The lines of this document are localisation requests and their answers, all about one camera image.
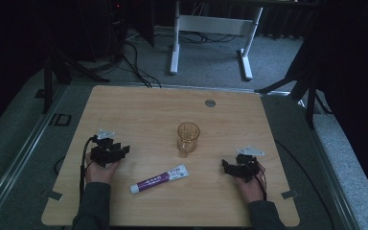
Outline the person's right hand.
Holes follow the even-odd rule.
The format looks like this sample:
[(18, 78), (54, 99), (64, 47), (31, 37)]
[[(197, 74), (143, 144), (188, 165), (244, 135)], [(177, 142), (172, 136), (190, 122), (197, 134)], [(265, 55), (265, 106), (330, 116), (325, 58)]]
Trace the person's right hand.
[(266, 198), (264, 180), (265, 168), (262, 165), (259, 165), (259, 168), (259, 172), (249, 182), (244, 182), (239, 177), (234, 178), (245, 204), (265, 200)]

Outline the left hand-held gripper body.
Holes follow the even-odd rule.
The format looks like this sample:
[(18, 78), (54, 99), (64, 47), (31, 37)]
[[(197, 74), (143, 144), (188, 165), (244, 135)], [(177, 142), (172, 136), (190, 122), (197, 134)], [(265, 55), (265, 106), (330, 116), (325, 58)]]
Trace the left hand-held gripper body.
[(115, 144), (113, 137), (115, 133), (100, 129), (94, 136), (93, 142), (96, 147), (91, 149), (90, 159), (96, 162), (101, 167), (106, 167), (107, 164), (118, 162), (122, 159), (120, 150), (112, 150), (112, 145)]

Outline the person's left hand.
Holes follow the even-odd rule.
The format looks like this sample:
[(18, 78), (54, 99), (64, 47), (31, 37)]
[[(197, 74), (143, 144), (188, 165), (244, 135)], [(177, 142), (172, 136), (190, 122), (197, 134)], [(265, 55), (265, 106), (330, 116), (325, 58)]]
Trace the person's left hand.
[(99, 166), (96, 162), (91, 159), (91, 154), (87, 153), (85, 162), (87, 168), (85, 170), (85, 181), (86, 183), (104, 183), (110, 185), (113, 181), (113, 176), (119, 167), (119, 162), (108, 164), (105, 168)]

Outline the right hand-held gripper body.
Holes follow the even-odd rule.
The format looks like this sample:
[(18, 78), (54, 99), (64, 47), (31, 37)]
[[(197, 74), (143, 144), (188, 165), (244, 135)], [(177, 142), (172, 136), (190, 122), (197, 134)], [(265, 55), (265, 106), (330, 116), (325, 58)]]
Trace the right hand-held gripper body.
[(249, 182), (260, 170), (257, 157), (264, 156), (265, 153), (251, 146), (237, 149), (236, 153), (238, 155), (236, 156), (235, 176)]

